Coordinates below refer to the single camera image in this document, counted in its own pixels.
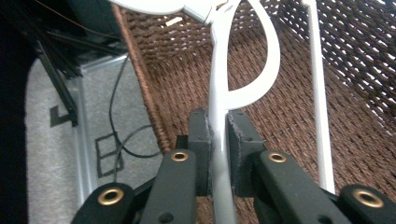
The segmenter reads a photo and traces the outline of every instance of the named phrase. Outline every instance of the black cable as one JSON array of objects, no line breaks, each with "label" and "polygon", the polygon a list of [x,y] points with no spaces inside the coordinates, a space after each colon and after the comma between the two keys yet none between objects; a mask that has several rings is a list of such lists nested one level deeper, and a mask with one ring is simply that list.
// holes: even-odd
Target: black cable
[{"label": "black cable", "polygon": [[140,158],[140,159],[148,159],[148,158],[152,158],[152,157],[155,157],[155,156],[160,155],[161,152],[156,152],[156,153],[151,154],[151,155],[139,155],[139,154],[136,154],[136,153],[130,151],[128,148],[125,147],[125,145],[123,145],[123,144],[121,143],[121,140],[119,139],[119,135],[117,134],[116,129],[115,129],[115,127],[114,127],[113,113],[112,113],[112,111],[113,111],[114,97],[115,97],[115,95],[116,95],[116,90],[117,90],[117,87],[119,86],[120,78],[121,78],[121,76],[122,76],[122,73],[123,73],[123,70],[124,70],[124,68],[125,68],[126,63],[128,62],[128,59],[129,59],[129,55],[125,58],[124,62],[122,63],[121,70],[119,71],[119,74],[118,74],[118,76],[117,76],[116,84],[114,85],[113,92],[111,93],[110,107],[109,107],[109,109],[108,109],[108,117],[109,117],[109,120],[110,120],[111,131],[112,131],[113,134],[114,134],[114,137],[115,137],[115,139],[116,139],[117,146],[121,146],[121,148],[122,148],[126,153],[128,153],[129,155],[131,155],[131,156],[134,156],[134,157],[137,157],[137,158]]},{"label": "black cable", "polygon": [[143,126],[137,128],[133,132],[129,133],[128,136],[122,142],[119,139],[119,136],[118,136],[118,134],[116,132],[116,129],[114,127],[113,113],[112,113],[114,97],[116,95],[116,90],[117,90],[117,87],[119,86],[120,78],[122,76],[123,70],[125,69],[126,63],[128,62],[128,59],[129,59],[129,55],[125,58],[124,62],[122,63],[121,69],[120,69],[119,74],[117,76],[116,84],[114,85],[113,92],[111,93],[110,107],[108,109],[108,118],[110,120],[111,131],[114,134],[114,138],[116,139],[116,145],[117,145],[117,149],[116,149],[117,154],[116,154],[116,159],[114,161],[114,169],[113,169],[113,171],[114,171],[114,182],[117,182],[117,173],[118,173],[117,164],[119,163],[120,155],[122,153],[122,150],[127,152],[129,155],[132,155],[134,157],[141,158],[141,159],[153,158],[153,157],[158,156],[158,155],[161,154],[161,152],[156,152],[156,153],[151,154],[151,155],[139,155],[139,154],[133,153],[132,151],[130,151],[128,148],[125,147],[125,144],[129,141],[129,139],[131,139],[136,133],[138,133],[138,132],[140,132],[140,131],[142,131],[144,129],[147,129],[149,127],[152,127],[151,124],[143,125]]},{"label": "black cable", "polygon": [[116,159],[115,159],[115,161],[114,161],[114,168],[113,168],[113,171],[114,171],[114,182],[117,182],[117,172],[118,172],[118,170],[117,170],[117,164],[119,163],[120,155],[121,155],[121,152],[122,152],[122,147],[125,146],[125,144],[126,144],[135,134],[139,133],[139,132],[142,131],[142,130],[145,130],[145,129],[147,129],[147,128],[150,128],[150,127],[152,127],[151,124],[147,124],[147,125],[143,125],[143,126],[137,128],[136,130],[134,130],[133,132],[131,132],[130,134],[128,134],[128,136],[121,142],[121,144],[120,144],[119,146],[117,146],[117,154],[116,154]]}]

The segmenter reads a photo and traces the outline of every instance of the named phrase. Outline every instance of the black plastic part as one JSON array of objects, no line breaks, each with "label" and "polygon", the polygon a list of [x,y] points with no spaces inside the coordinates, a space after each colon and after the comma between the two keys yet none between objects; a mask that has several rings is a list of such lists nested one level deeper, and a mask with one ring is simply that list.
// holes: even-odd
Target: black plastic part
[{"label": "black plastic part", "polygon": [[241,110],[228,113],[228,133],[233,193],[238,197],[253,197],[251,155],[264,151],[264,144],[248,116]]},{"label": "black plastic part", "polygon": [[150,179],[148,182],[139,186],[134,190],[134,221],[131,224],[140,223],[140,219],[143,215],[143,211],[145,209],[146,203],[149,199],[149,194],[151,193],[152,186],[154,185],[155,177]]},{"label": "black plastic part", "polygon": [[[101,205],[99,195],[107,189],[118,188],[123,191],[123,197],[112,205]],[[101,223],[131,223],[134,220],[134,191],[128,185],[110,183],[96,189],[79,208],[73,224]]]},{"label": "black plastic part", "polygon": [[197,196],[209,194],[209,165],[211,157],[210,131],[204,108],[193,110],[189,117],[189,143],[187,149],[194,152],[197,160]]},{"label": "black plastic part", "polygon": [[282,223],[350,223],[292,156],[267,150],[254,157],[254,165]]},{"label": "black plastic part", "polygon": [[252,173],[253,188],[256,190],[254,197],[254,210],[256,211],[257,219],[260,223],[266,224],[280,224],[282,217],[276,210],[274,201],[271,198],[267,188],[262,182],[261,177],[258,175],[257,170],[253,167]]},{"label": "black plastic part", "polygon": [[[361,203],[354,196],[354,192],[356,193],[359,190],[374,194],[374,196],[378,197],[379,201],[382,201],[382,206],[375,207],[374,205],[369,206]],[[366,197],[366,202],[374,200],[371,196],[366,195]],[[396,223],[396,203],[376,189],[361,185],[346,186],[341,189],[338,202],[340,209],[353,223]]]},{"label": "black plastic part", "polygon": [[[177,153],[188,157],[175,161],[174,157],[182,159]],[[193,152],[177,149],[165,154],[140,223],[195,223],[195,170]]]}]

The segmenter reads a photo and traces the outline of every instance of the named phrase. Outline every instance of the brown wicker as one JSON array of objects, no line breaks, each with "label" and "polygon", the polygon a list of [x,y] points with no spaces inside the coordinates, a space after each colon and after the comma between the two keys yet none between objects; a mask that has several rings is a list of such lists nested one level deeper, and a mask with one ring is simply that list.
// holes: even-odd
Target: brown wicker
[{"label": "brown wicker", "polygon": [[[291,154],[318,181],[307,19],[300,1],[262,1],[281,47],[274,87],[244,108],[271,149]],[[362,183],[396,199],[396,3],[318,1],[337,190]],[[207,106],[212,46],[209,28],[182,14],[148,16],[113,7],[163,152],[187,134],[189,113]],[[183,21],[167,26],[174,17]],[[230,89],[262,70],[266,42],[250,5],[233,22]],[[198,223],[211,222],[199,198]],[[257,223],[252,201],[235,199],[241,223]]]}]

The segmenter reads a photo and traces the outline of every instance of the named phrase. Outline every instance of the white bar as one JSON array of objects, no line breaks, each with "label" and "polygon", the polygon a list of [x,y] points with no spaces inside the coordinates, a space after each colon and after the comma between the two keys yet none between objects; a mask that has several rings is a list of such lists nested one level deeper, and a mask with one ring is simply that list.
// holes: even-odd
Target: white bar
[{"label": "white bar", "polygon": [[220,8],[211,27],[213,41],[212,67],[209,87],[208,121],[212,135],[212,195],[214,223],[236,224],[235,208],[228,159],[226,119],[228,109],[225,99],[228,93],[227,53],[233,14],[239,1],[229,2]]},{"label": "white bar", "polygon": [[303,4],[308,6],[309,15],[309,41],[311,46],[311,63],[314,82],[319,183],[321,188],[334,193],[332,150],[330,147],[317,2],[315,0],[303,0]]},{"label": "white bar", "polygon": [[77,159],[78,207],[82,206],[88,196],[98,187],[96,162],[90,142],[82,81],[82,77],[75,77],[67,82],[67,87],[78,108],[78,126],[73,128]]}]

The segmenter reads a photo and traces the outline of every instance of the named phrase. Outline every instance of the hole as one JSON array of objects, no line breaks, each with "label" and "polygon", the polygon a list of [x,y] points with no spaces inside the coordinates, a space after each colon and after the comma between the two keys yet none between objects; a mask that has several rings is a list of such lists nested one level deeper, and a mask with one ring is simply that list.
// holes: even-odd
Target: hole
[{"label": "hole", "polygon": [[319,215],[318,222],[321,224],[332,224],[332,219],[323,215]]},{"label": "hole", "polygon": [[275,153],[275,152],[271,153],[269,155],[269,158],[270,158],[271,161],[274,161],[274,162],[284,162],[284,161],[286,161],[286,157],[284,157],[283,155],[281,155],[279,153]]},{"label": "hole", "polygon": [[378,196],[366,189],[355,189],[352,192],[352,195],[356,200],[366,206],[373,208],[380,208],[384,206],[384,202]]},{"label": "hole", "polygon": [[181,154],[181,153],[177,153],[176,155],[175,155],[175,158],[176,159],[184,159],[184,154]]},{"label": "hole", "polygon": [[251,137],[245,137],[244,138],[244,142],[251,142],[253,140],[253,138]]},{"label": "hole", "polygon": [[189,158],[189,154],[185,152],[177,152],[172,155],[172,160],[174,161],[185,161],[188,158]]},{"label": "hole", "polygon": [[119,202],[123,198],[124,192],[119,188],[105,189],[98,197],[101,205],[107,206]]},{"label": "hole", "polygon": [[112,199],[115,199],[117,197],[117,195],[118,195],[117,192],[111,191],[105,195],[105,199],[112,200]]},{"label": "hole", "polygon": [[375,202],[375,198],[373,198],[372,196],[368,195],[368,194],[362,194],[361,197],[366,200],[367,202],[370,203],[374,203]]},{"label": "hole", "polygon": [[168,213],[168,212],[162,213],[158,217],[158,221],[161,223],[169,223],[169,222],[173,221],[173,219],[174,219],[174,217],[173,217],[172,213]]}]

